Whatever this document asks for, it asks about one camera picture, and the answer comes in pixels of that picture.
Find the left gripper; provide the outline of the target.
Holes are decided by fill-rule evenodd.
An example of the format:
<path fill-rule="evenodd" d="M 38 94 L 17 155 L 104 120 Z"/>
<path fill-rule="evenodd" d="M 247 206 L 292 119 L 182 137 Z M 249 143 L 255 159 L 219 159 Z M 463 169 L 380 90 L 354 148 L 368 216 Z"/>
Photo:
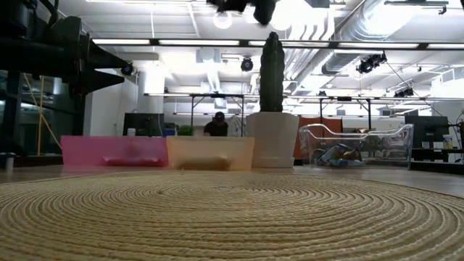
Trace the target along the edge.
<path fill-rule="evenodd" d="M 68 84 L 72 99 L 125 81 L 124 77 L 108 72 L 91 72 L 88 62 L 98 69 L 124 68 L 128 63 L 91 41 L 90 35 L 82 31 L 79 17 L 63 19 L 63 33 L 65 51 L 70 57 L 70 71 L 63 81 Z"/>

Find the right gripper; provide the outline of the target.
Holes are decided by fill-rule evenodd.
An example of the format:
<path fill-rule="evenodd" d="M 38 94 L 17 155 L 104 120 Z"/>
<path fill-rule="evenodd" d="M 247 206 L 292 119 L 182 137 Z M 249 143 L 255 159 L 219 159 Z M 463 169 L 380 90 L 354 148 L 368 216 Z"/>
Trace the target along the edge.
<path fill-rule="evenodd" d="M 206 0 L 206 2 L 216 7 L 217 12 L 223 13 L 228 11 L 243 12 L 250 0 Z M 276 8 L 276 1 L 253 0 L 252 5 L 254 6 L 254 19 L 261 25 L 268 25 Z"/>

